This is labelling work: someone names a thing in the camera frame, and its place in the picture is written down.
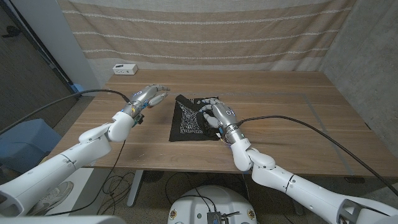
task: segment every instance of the black cloth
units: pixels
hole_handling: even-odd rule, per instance
[[[207,105],[202,102],[203,99],[205,98],[187,99],[183,95],[175,98],[170,142],[219,140],[216,135],[218,129],[212,128],[203,117],[203,113],[199,113],[200,108]]]

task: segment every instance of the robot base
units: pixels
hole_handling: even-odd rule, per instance
[[[217,185],[207,185],[197,187],[199,193],[203,197],[210,198],[216,207],[217,212],[221,215],[239,212],[228,217],[230,224],[256,224],[257,219],[252,205],[237,192]],[[188,191],[182,196],[198,195],[195,189]],[[214,212],[213,203],[204,198]],[[208,207],[200,197],[182,197],[176,200],[169,213],[168,224],[207,224],[208,223]]]

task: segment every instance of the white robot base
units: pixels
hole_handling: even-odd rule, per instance
[[[169,213],[168,224],[256,224],[253,206],[240,194],[226,187],[207,185],[197,187],[176,200]]]

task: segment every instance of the table leg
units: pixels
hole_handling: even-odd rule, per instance
[[[127,199],[127,206],[133,207],[137,200],[137,195],[139,191],[139,187],[141,186],[142,182],[142,174],[144,173],[143,170],[136,170],[134,174],[134,178],[132,180],[129,198]]]

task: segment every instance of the black cable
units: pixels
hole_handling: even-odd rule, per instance
[[[207,199],[207,200],[209,200],[209,201],[212,202],[213,207],[214,207],[214,211],[217,212],[216,204],[215,204],[210,198],[208,198],[208,197],[199,196],[199,195],[184,195],[184,196],[179,197],[178,199],[180,199],[180,198],[185,198],[185,197],[200,197],[200,198],[202,198],[202,199],[205,198],[205,199]]]
[[[334,139],[332,139],[331,137],[329,137],[327,134],[319,131],[317,128],[303,122],[303,121],[299,121],[297,119],[294,118],[290,118],[290,117],[286,117],[286,116],[280,116],[280,115],[270,115],[270,116],[260,116],[260,117],[256,117],[256,118],[248,118],[248,119],[243,119],[240,122],[236,123],[237,126],[242,125],[244,122],[246,121],[254,121],[257,119],[267,119],[267,118],[282,118],[282,119],[287,119],[289,121],[294,121],[296,123],[302,124],[314,131],[316,131],[318,134],[322,135],[323,137],[327,138],[329,141],[331,141],[333,144],[337,145],[340,149],[342,149],[343,151],[345,151],[348,155],[350,155],[352,158],[354,158],[358,163],[360,163],[363,167],[365,167],[368,171],[370,171],[373,175],[375,175],[381,182],[383,182],[388,188],[390,188],[390,190],[392,190],[392,192],[398,196],[398,190],[395,189],[389,182],[387,182],[386,179],[384,179],[382,176],[380,176],[376,171],[374,171],[372,168],[370,168],[366,163],[364,163],[361,159],[359,159],[358,157],[356,157],[352,152],[350,152],[348,149],[346,149],[344,146],[342,146],[340,143],[336,142]]]
[[[102,187],[102,192],[103,192],[104,194],[109,195],[111,198],[108,199],[107,201],[105,201],[105,202],[103,202],[103,203],[101,204],[100,208],[99,208],[98,211],[97,211],[97,215],[99,214],[100,210],[101,210],[110,200],[113,200],[113,203],[110,204],[110,205],[102,212],[102,215],[103,215],[109,208],[111,208],[112,206],[116,206],[119,202],[123,201],[123,200],[126,198],[127,194],[124,194],[124,195],[122,195],[122,194],[125,193],[125,192],[128,193],[128,190],[131,188],[131,184],[130,184],[127,180],[125,180],[125,177],[126,177],[127,175],[129,175],[129,174],[134,174],[134,173],[133,173],[133,172],[128,172],[128,173],[124,174],[123,176],[121,176],[121,175],[114,175],[114,176],[109,177],[108,179],[106,179],[106,182],[105,182],[105,183],[107,183],[109,180],[112,180],[112,182],[111,182],[110,185],[109,185],[108,191],[105,191],[104,187]],[[115,187],[112,188],[113,184],[116,183],[117,181],[119,181],[118,184],[117,184]],[[120,186],[120,184],[121,184],[122,182],[127,183],[127,187],[126,187],[121,193],[119,193],[119,194],[117,194],[117,195],[114,195],[114,192],[116,191],[116,189],[119,188],[119,186]]]
[[[169,201],[169,203],[172,205],[173,203],[170,201],[170,198],[169,198],[169,195],[167,194],[167,184],[169,184],[169,181],[170,181],[170,179],[172,178],[172,177],[174,177],[175,175],[177,175],[177,174],[185,174],[186,176],[187,176],[187,179],[188,179],[188,182],[189,182],[189,185],[191,186],[191,188],[194,188],[193,187],[193,185],[192,185],[192,183],[191,183],[191,181],[190,181],[190,179],[189,179],[189,176],[188,176],[188,174],[187,173],[185,173],[185,172],[177,172],[177,173],[175,173],[175,174],[173,174],[171,177],[169,177],[169,179],[166,181],[166,184],[165,184],[165,187],[164,187],[164,192],[165,192],[165,194],[166,194],[166,198],[167,198],[167,200]],[[198,193],[198,197],[202,197],[200,194],[199,194],[199,191],[198,191],[198,189],[195,187],[195,190],[197,191],[197,193]],[[208,207],[208,209],[209,209],[209,212],[211,212],[211,210],[210,210],[210,206],[207,204],[207,202],[205,201],[205,199],[204,199],[204,197],[202,197],[202,200],[206,203],[206,205],[207,205],[207,207]]]
[[[130,187],[131,187],[131,184],[128,182],[128,181],[126,181],[127,182],[127,184],[128,184],[128,188],[125,188],[120,194],[117,194],[116,196],[113,196],[113,193],[111,193],[110,194],[110,196],[111,196],[111,199],[109,199],[108,201],[110,201],[110,200],[113,200],[113,203],[111,203],[110,205],[108,205],[108,207],[106,207],[105,208],[105,210],[101,213],[101,215],[104,215],[105,214],[105,212],[108,210],[108,209],[110,209],[111,207],[113,207],[114,208],[114,211],[116,210],[116,205],[117,204],[119,204],[120,202],[122,202],[126,197],[127,197],[127,195],[129,194],[129,189],[130,189]]]
[[[287,218],[287,216],[284,214],[284,217],[287,219],[287,221],[290,222],[290,224],[295,224],[294,222],[292,222],[289,218]]]
[[[54,104],[56,104],[56,103],[59,103],[59,102],[61,102],[61,101],[63,101],[63,100],[66,100],[66,99],[71,98],[71,97],[74,97],[74,96],[79,96],[79,95],[82,95],[82,94],[84,94],[84,93],[92,93],[92,92],[99,92],[99,91],[104,91],[104,92],[115,93],[115,94],[121,95],[121,96],[123,97],[124,101],[126,101],[127,103],[130,103],[129,98],[126,97],[124,94],[118,92],[118,91],[114,91],[114,90],[85,90],[85,91],[81,91],[81,92],[78,92],[78,93],[75,93],[75,94],[66,96],[66,97],[61,98],[61,99],[59,99],[59,100],[56,100],[56,101],[54,101],[54,102],[52,102],[52,103],[49,103],[49,104],[47,104],[47,105],[45,105],[45,106],[42,106],[41,108],[39,108],[39,109],[37,109],[37,110],[31,112],[30,114],[24,116],[23,118],[17,120],[16,122],[12,123],[12,124],[9,125],[8,127],[6,127],[6,128],[4,128],[3,130],[1,130],[1,131],[0,131],[0,135],[2,135],[3,133],[5,133],[6,131],[10,130],[11,128],[13,128],[14,126],[16,126],[17,124],[23,122],[25,119],[29,118],[30,116],[33,116],[33,115],[35,115],[36,113],[38,113],[39,111],[42,111],[42,110],[48,108],[49,106],[52,106],[52,105],[54,105]]]
[[[92,205],[92,204],[95,202],[95,200],[98,198],[98,196],[100,195],[100,193],[101,193],[101,191],[102,191],[102,188],[104,187],[104,185],[105,185],[105,183],[106,183],[108,177],[111,175],[111,173],[112,173],[114,167],[115,167],[116,164],[118,163],[118,160],[119,160],[119,158],[120,158],[120,155],[122,154],[122,150],[123,150],[123,147],[124,147],[124,144],[125,144],[125,143],[126,143],[126,140],[124,140],[124,142],[123,142],[122,148],[120,149],[120,152],[119,152],[118,158],[116,159],[116,162],[114,163],[114,165],[113,165],[111,171],[109,172],[108,176],[106,176],[105,181],[103,182],[101,188],[99,189],[97,195],[95,196],[95,198],[94,198],[94,200],[93,200],[92,202],[90,202],[88,205],[86,205],[86,206],[84,206],[84,207],[81,207],[81,208],[77,208],[77,209],[70,210],[70,211],[67,211],[67,212],[58,212],[58,213],[54,213],[54,214],[51,214],[51,215],[45,215],[45,216],[55,216],[55,215],[63,215],[63,214],[68,214],[68,213],[72,213],[72,212],[77,212],[77,211],[80,211],[80,210],[85,209],[85,208],[89,207],[90,205]]]

